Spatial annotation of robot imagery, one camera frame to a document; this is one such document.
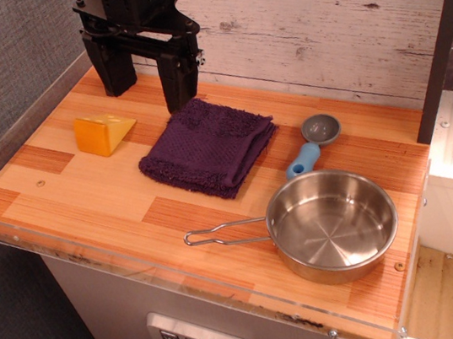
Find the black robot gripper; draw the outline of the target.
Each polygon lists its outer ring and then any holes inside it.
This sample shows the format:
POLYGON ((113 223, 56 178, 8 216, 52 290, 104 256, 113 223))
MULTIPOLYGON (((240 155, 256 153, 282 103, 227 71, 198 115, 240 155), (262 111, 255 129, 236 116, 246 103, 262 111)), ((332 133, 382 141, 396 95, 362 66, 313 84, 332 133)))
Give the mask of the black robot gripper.
POLYGON ((137 82, 132 56, 154 59, 170 114, 197 94, 200 25, 180 13, 178 0, 75 0, 89 60, 108 96, 137 82))

